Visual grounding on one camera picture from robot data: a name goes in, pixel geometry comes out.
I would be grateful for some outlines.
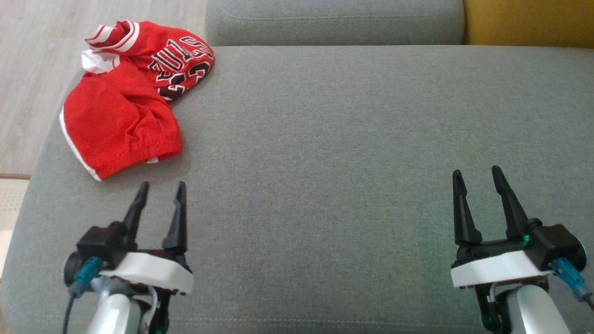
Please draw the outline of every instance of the white trim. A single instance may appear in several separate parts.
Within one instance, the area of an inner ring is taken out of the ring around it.
[[[89,49],[82,51],[80,56],[85,71],[95,74],[109,72],[120,64],[119,55],[113,53],[95,53]]]
[[[109,38],[109,35],[111,35],[111,32],[113,31],[113,29],[114,29],[114,27],[99,26],[97,28],[97,30],[95,30],[95,32],[93,33],[93,35],[91,37],[87,37],[84,40],[88,44],[103,43]]]
[[[104,46],[101,48],[95,48],[95,47],[91,46],[91,49],[93,49],[93,50],[107,50],[107,49],[109,49],[109,50],[120,51],[120,52],[126,52],[126,51],[130,50],[132,45],[134,45],[134,43],[138,39],[138,35],[140,34],[140,25],[138,24],[138,22],[130,22],[130,21],[126,21],[126,22],[128,23],[128,27],[130,28],[130,31],[118,43],[116,43],[115,45]]]
[[[86,169],[87,172],[89,172],[94,179],[96,179],[97,181],[101,181],[101,179],[97,175],[97,172],[93,168],[89,167],[87,163],[85,163],[83,157],[80,155],[80,152],[78,151],[76,146],[74,146],[72,139],[68,135],[68,131],[66,130],[66,123],[64,122],[64,107],[62,107],[62,111],[60,111],[60,125],[62,127],[62,133],[64,133],[64,137],[66,137],[66,141],[68,142],[70,149],[72,149],[72,152],[74,152],[74,155],[77,157],[78,161],[80,161],[80,163],[83,164],[84,169]]]
[[[113,59],[113,68],[118,67],[120,64],[120,60],[119,60],[119,55],[117,55],[114,59]]]

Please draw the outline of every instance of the couch backrest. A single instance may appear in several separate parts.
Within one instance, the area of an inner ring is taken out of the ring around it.
[[[211,45],[461,44],[462,0],[208,0]]]

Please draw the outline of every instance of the gray fabric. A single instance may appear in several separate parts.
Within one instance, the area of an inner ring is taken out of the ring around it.
[[[462,0],[208,0],[211,45],[461,44]]]
[[[0,303],[16,334],[58,332],[60,271],[91,225],[151,182],[138,234],[158,247],[188,184],[194,292],[171,333],[482,333],[454,289],[451,174],[486,240],[504,237],[490,167],[529,216],[594,251],[594,52],[480,46],[216,48],[173,109],[184,152],[94,181],[54,126],[31,180]],[[585,274],[594,282],[590,265]],[[551,279],[573,333],[594,318]],[[97,297],[74,305],[81,333]]]

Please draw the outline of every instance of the blue connector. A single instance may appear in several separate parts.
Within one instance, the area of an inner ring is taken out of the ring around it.
[[[78,271],[74,283],[68,287],[68,294],[72,298],[80,298],[83,293],[91,289],[91,281],[97,277],[103,269],[103,261],[100,258],[90,257],[84,266]]]
[[[581,303],[590,300],[592,290],[586,285],[586,280],[579,272],[567,261],[561,257],[553,262],[553,275],[558,276],[573,291],[573,295]]]

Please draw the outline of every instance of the white stripe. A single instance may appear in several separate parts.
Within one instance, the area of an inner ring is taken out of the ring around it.
[[[66,131],[66,123],[64,122],[64,107],[62,107],[62,111],[60,111],[60,125],[62,126],[62,133],[64,133],[64,137],[66,137],[66,141],[68,142],[70,149],[72,149],[72,151],[74,152],[74,155],[76,155],[76,157],[78,158],[78,161],[80,161],[80,163],[83,164],[84,168],[87,170],[87,172],[89,172],[91,174],[91,176],[94,179],[96,179],[97,181],[101,181],[101,179],[97,175],[97,172],[85,163],[85,161],[83,160],[83,157],[80,155],[80,152],[78,151],[76,146],[74,146],[72,139],[68,135],[68,131]]]
[[[109,35],[111,34],[111,32],[113,30],[114,30],[113,27],[99,26],[99,28],[97,28],[97,30],[95,30],[95,33],[91,37],[87,37],[84,40],[88,44],[103,43],[109,38]]]
[[[130,28],[130,31],[118,43],[116,43],[115,45],[111,45],[111,46],[104,46],[102,48],[94,48],[91,46],[91,49],[93,49],[93,50],[110,49],[110,50],[120,51],[120,52],[126,52],[126,51],[130,50],[132,45],[134,45],[134,43],[138,39],[138,34],[140,34],[140,25],[138,24],[138,22],[130,22],[130,21],[126,21],[126,22],[128,23],[128,27]]]
[[[126,41],[126,43],[124,43],[122,46],[117,47],[114,50],[120,51],[120,52],[126,52],[126,51],[130,50],[132,45],[134,45],[134,43],[138,39],[138,35],[140,34],[140,25],[138,24],[138,22],[130,22],[130,23],[132,24],[132,26],[134,28],[132,37],[130,37],[130,39],[128,41]]]

